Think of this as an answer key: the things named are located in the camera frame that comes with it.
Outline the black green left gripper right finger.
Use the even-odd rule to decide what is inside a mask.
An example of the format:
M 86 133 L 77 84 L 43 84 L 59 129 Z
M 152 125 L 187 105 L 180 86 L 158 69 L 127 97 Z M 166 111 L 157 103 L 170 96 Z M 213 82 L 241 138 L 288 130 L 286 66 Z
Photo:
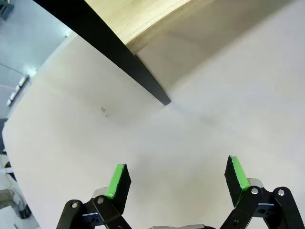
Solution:
M 252 218 L 262 218 L 269 229 L 305 227 L 289 188 L 267 191 L 259 179 L 246 177 L 236 156 L 228 157 L 224 176 L 234 209 L 222 229 L 245 229 Z

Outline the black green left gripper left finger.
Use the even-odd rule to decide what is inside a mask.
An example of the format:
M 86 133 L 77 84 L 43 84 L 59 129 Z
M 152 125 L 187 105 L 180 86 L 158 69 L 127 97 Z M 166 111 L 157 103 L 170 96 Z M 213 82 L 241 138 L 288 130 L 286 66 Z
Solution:
M 71 199 L 66 202 L 61 213 L 58 229 L 129 229 L 123 218 L 131 178 L 126 164 L 118 164 L 106 188 L 96 190 L 91 199 L 82 203 Z

